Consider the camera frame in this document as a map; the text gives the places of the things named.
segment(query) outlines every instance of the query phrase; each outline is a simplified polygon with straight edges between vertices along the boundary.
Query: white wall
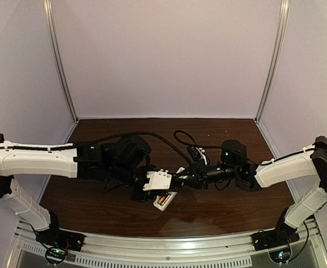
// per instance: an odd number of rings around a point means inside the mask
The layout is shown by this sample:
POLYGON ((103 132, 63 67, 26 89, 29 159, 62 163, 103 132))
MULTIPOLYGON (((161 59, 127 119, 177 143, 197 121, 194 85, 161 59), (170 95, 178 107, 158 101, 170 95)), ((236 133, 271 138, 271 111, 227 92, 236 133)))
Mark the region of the white wall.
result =
MULTIPOLYGON (((60 89, 42 1, 0 1, 0 132, 23 143, 62 143, 73 123, 60 89)), ((19 178, 38 198, 44 176, 19 178)), ((0 267, 18 217, 0 203, 0 267)))
MULTIPOLYGON (((277 74, 262 124, 280 154, 327 137, 327 1, 291 1, 277 74)), ((316 178, 296 180, 302 195, 316 178)), ((327 246, 327 205, 317 214, 327 246)))
POLYGON ((78 117, 255 117, 280 3, 53 1, 78 117))

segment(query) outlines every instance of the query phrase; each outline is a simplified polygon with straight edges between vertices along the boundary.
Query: dark wood tabletop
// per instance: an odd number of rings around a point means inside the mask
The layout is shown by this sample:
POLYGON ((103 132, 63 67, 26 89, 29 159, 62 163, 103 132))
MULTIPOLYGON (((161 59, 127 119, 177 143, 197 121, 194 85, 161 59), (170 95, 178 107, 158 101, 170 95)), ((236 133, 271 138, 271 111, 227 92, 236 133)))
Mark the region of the dark wood tabletop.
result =
MULTIPOLYGON (((248 157, 269 160, 272 154, 253 120, 249 119, 90 119, 80 120, 70 142, 91 141, 132 131, 156 132, 174 142, 172 133, 185 130, 198 143, 221 145, 236 139, 247 146, 248 157)), ((145 137, 152 147, 151 162, 158 168, 176 171, 187 166, 170 147, 145 137)), ((207 150, 215 163, 220 150, 207 150)), ((152 201, 130 200, 130 189, 105 192, 106 183, 53 176, 41 205, 54 211, 62 228, 74 231, 134 237, 188 237, 250 231, 275 226, 281 212, 293 203, 286 183, 260 192, 239 190, 234 182, 224 191, 182 188, 169 207, 161 212, 152 201)))

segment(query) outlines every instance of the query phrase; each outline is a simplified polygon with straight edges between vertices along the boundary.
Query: metal frame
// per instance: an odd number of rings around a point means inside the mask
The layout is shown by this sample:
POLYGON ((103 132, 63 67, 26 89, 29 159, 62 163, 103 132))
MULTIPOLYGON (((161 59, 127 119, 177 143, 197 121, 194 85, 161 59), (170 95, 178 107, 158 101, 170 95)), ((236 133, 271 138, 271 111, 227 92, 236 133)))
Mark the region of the metal frame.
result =
POLYGON ((269 93, 270 89, 273 83, 273 79, 275 76, 275 72, 277 69, 277 63, 278 59, 280 56, 285 32, 286 32, 286 25, 287 25, 287 18, 288 18, 288 11, 290 9, 290 0, 282 0, 281 1, 281 7, 280 7, 280 14, 279 14, 279 20, 278 20, 278 25, 277 25, 277 32, 276 32, 276 38, 275 38, 275 45, 274 45, 274 50, 273 50, 273 56, 271 58, 270 62, 270 68, 269 68, 269 73, 267 76, 267 80, 265 83, 264 87, 264 92, 262 95, 262 99, 260 101, 260 105, 258 108, 258 113, 255 118, 256 122, 259 122, 261 120, 269 93))
MULTIPOLYGON (((326 249, 315 220, 306 221, 320 268, 327 268, 326 249)), ((84 233, 81 252, 69 251, 65 262, 83 267, 251 267, 255 252, 251 234, 256 231, 191 238, 135 238, 84 233)), ((298 228, 304 243, 307 232, 298 228)), ((17 268, 21 251, 43 256, 30 225, 20 221, 7 256, 6 268, 17 268)))
POLYGON ((64 98, 67 103, 72 121, 76 122, 78 120, 78 117, 76 115, 73 100, 70 95, 67 79, 66 79, 65 73, 64 73, 63 62, 62 62, 61 56, 60 56, 60 50, 59 50, 58 38, 56 36, 54 15, 53 15, 53 8, 51 6, 51 0, 44 0, 44 9, 45 9, 46 22, 48 24, 48 29, 49 29, 51 47, 53 48, 55 66, 56 66, 56 70, 58 71, 58 77, 59 77, 61 89, 63 90, 64 98))

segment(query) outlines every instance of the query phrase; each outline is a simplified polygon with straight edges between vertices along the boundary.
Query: brown wooden surface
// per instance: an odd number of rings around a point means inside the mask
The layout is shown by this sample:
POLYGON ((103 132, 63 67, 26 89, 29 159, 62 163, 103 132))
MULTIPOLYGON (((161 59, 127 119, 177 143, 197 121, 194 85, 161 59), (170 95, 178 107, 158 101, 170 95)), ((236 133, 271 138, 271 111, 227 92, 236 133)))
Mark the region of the brown wooden surface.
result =
MULTIPOLYGON (((272 154, 253 120, 247 119, 97 119, 81 120, 70 141, 90 141, 114 133, 153 131, 174 142, 174 130, 191 133, 198 143, 220 145, 237 139, 246 144, 256 161, 272 154)), ((146 137, 152 147, 151 162, 176 171, 185 162, 167 145, 146 137)), ((213 163, 219 150, 208 150, 213 163)), ((223 192, 183 188, 166 211, 152 202, 130 200, 124 187, 105 193, 105 183, 53 176, 41 205, 54 211, 62 228, 124 236, 186 237, 219 235, 273 227, 281 212, 293 203, 286 183, 261 192, 246 193, 232 183, 223 192)))

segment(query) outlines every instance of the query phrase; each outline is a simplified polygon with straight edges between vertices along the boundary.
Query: white backdrop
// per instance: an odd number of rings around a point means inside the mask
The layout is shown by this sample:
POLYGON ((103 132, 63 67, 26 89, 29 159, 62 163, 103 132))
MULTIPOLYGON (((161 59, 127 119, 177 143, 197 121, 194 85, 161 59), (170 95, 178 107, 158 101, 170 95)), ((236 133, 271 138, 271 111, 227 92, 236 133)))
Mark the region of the white backdrop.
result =
MULTIPOLYGON (((327 137, 327 1, 291 1, 287 31, 262 124, 281 155, 327 137)), ((316 178, 296 180, 303 193, 316 178)), ((327 205, 316 215, 327 246, 327 205)))
POLYGON ((53 1, 79 118, 254 118, 280 1, 53 1))
MULTIPOLYGON (((42 1, 0 1, 0 133, 22 143, 62 143, 73 123, 60 89, 42 1)), ((20 177, 39 197, 45 176, 20 177)), ((0 267, 19 217, 0 202, 0 267)))

